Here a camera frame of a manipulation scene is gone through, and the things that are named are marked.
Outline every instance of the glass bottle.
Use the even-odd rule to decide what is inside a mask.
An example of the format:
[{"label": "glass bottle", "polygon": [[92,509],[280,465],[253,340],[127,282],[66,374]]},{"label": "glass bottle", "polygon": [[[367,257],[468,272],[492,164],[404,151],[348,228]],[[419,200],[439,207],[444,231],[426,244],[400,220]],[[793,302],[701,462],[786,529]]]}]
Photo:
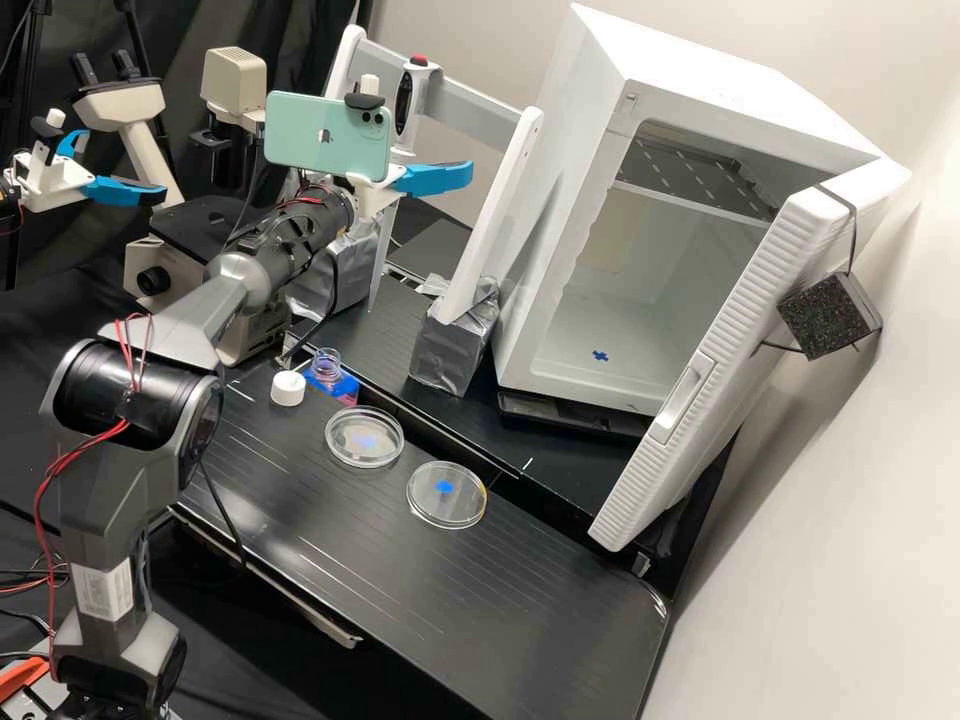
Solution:
[{"label": "glass bottle", "polygon": [[360,382],[340,365],[340,353],[320,348],[304,372],[307,382],[347,407],[357,404]]}]

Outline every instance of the robotic arm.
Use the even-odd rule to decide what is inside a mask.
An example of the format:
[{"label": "robotic arm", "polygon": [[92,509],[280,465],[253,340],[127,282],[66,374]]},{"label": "robotic arm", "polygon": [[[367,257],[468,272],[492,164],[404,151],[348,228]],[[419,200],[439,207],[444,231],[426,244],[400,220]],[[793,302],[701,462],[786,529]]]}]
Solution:
[{"label": "robotic arm", "polygon": [[304,272],[354,217],[348,193],[307,190],[214,258],[196,290],[152,318],[130,320],[129,345],[147,351],[138,391],[113,324],[61,361],[41,414],[64,447],[119,420],[129,426],[80,455],[60,481],[76,607],[53,644],[55,677],[70,690],[55,717],[170,717],[165,703],[186,645],[150,606],[138,542],[189,483],[217,429],[224,389],[213,343],[232,318],[256,312]]}]

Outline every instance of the clear petri dish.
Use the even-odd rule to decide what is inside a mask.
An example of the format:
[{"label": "clear petri dish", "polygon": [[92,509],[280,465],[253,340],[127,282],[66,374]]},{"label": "clear petri dish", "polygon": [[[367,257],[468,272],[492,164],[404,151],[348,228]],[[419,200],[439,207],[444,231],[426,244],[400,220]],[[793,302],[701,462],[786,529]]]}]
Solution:
[{"label": "clear petri dish", "polygon": [[463,465],[434,460],[424,463],[407,482],[407,502],[415,515],[446,530],[476,525],[487,507],[487,489]]},{"label": "clear petri dish", "polygon": [[327,421],[324,435],[330,452],[353,467],[383,467],[403,451],[400,423],[367,405],[338,412]]}]

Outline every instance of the red wire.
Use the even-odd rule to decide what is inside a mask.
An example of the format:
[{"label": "red wire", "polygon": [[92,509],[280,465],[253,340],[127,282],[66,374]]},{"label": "red wire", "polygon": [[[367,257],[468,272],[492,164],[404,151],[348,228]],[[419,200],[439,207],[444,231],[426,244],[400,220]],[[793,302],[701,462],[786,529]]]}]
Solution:
[{"label": "red wire", "polygon": [[124,337],[123,327],[121,327],[119,319],[113,321],[113,329],[117,333],[117,341],[120,343],[120,352],[123,353],[123,361],[127,365],[127,370],[130,371],[130,385],[136,390],[136,381],[133,376],[133,355],[130,353],[130,346],[127,345],[127,340]]},{"label": "red wire", "polygon": [[43,583],[47,583],[48,592],[47,592],[47,623],[50,625],[50,635],[49,635],[49,653],[50,657],[53,657],[53,614],[54,614],[54,604],[56,599],[56,583],[54,581],[54,562],[53,562],[53,553],[50,552],[50,546],[47,544],[47,535],[43,529],[43,518],[40,514],[40,501],[43,500],[43,495],[46,493],[47,488],[50,486],[50,483],[55,477],[62,473],[67,466],[76,460],[84,452],[92,448],[98,443],[109,440],[116,435],[119,435],[124,430],[129,427],[130,423],[127,420],[120,420],[113,427],[104,430],[99,435],[95,435],[92,438],[87,438],[82,443],[77,445],[70,452],[61,455],[56,460],[54,460],[50,466],[47,468],[47,472],[43,478],[43,482],[40,483],[40,486],[37,488],[36,493],[33,496],[33,526],[34,530],[37,533],[37,540],[40,543],[40,548],[43,550],[43,556],[47,561],[47,577],[41,580],[34,581],[33,584],[26,583],[27,587],[22,587],[21,589],[28,589],[30,587],[37,587]]},{"label": "red wire", "polygon": [[14,585],[13,587],[7,587],[0,590],[0,595],[7,595],[11,593],[18,593],[22,590],[29,590],[30,588],[39,587],[47,582],[47,578],[40,578],[39,580],[31,580],[30,582],[21,583],[20,585]]},{"label": "red wire", "polygon": [[10,230],[4,230],[0,233],[0,237],[6,237],[7,235],[13,235],[15,232],[20,232],[20,228],[23,227],[23,205],[17,204],[17,208],[20,210],[20,223]]},{"label": "red wire", "polygon": [[[130,320],[136,317],[141,317],[141,313],[131,313],[130,315],[128,315],[123,321],[123,327],[121,327],[119,319],[116,319],[113,321],[113,327],[117,333],[117,341],[120,343],[120,351],[123,353],[124,363],[127,366],[127,370],[130,372],[130,388],[133,392],[138,392],[140,390],[140,383],[137,382],[137,376],[136,376],[136,373],[134,372],[133,353],[130,350],[130,345],[128,343],[127,337],[125,337],[124,329],[126,329],[127,327],[126,324]],[[150,342],[149,333],[150,333],[151,325],[152,325],[152,317],[151,317],[151,323],[148,324],[147,326],[147,338],[145,339],[144,348],[140,356],[141,378],[143,376],[143,365],[146,360],[146,353],[147,353],[146,346]],[[95,435],[91,438],[87,438],[86,440],[81,442],[79,445],[77,445],[77,447],[75,447],[70,452],[57,457],[56,460],[54,460],[52,463],[50,463],[50,465],[47,466],[47,470],[44,473],[43,482],[40,483],[40,486],[37,488],[37,491],[33,496],[34,530],[36,531],[37,540],[40,543],[40,548],[43,550],[43,556],[47,561],[47,576],[46,578],[41,578],[40,580],[24,583],[22,585],[17,586],[16,588],[4,590],[3,592],[9,593],[9,592],[14,592],[19,590],[28,590],[30,588],[38,587],[43,583],[47,584],[47,588],[48,588],[47,622],[50,625],[50,634],[49,634],[48,642],[49,642],[49,654],[51,658],[53,657],[53,635],[54,635],[53,615],[54,615],[54,606],[56,604],[56,589],[57,589],[57,585],[54,580],[54,570],[56,566],[54,565],[54,562],[53,562],[53,553],[50,551],[50,546],[47,543],[47,535],[43,529],[43,517],[40,514],[40,503],[43,500],[43,496],[47,492],[47,489],[50,487],[50,483],[53,482],[54,478],[56,478],[64,470],[66,470],[67,466],[69,466],[70,463],[72,463],[74,460],[80,457],[80,455],[85,453],[94,445],[97,445],[113,437],[116,437],[117,435],[122,433],[124,430],[126,430],[128,427],[130,427],[129,421],[127,421],[126,419],[119,420],[115,425],[108,428],[107,430],[104,430],[99,435]],[[54,667],[52,664],[50,665],[50,673],[51,675],[54,675]]]},{"label": "red wire", "polygon": [[284,208],[287,205],[292,205],[293,203],[298,203],[298,202],[304,202],[304,203],[307,203],[308,205],[323,205],[326,203],[326,200],[321,200],[320,198],[294,197],[294,198],[290,198],[289,200],[283,201],[282,203],[277,205],[276,209],[279,210],[280,208]]}]

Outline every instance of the white label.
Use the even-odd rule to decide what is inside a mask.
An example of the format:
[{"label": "white label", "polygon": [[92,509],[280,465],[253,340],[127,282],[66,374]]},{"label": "white label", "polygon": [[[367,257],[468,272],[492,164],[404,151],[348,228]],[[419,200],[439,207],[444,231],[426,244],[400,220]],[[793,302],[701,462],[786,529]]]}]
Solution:
[{"label": "white label", "polygon": [[133,609],[133,574],[130,558],[103,572],[70,564],[77,608],[84,615],[116,622]]}]

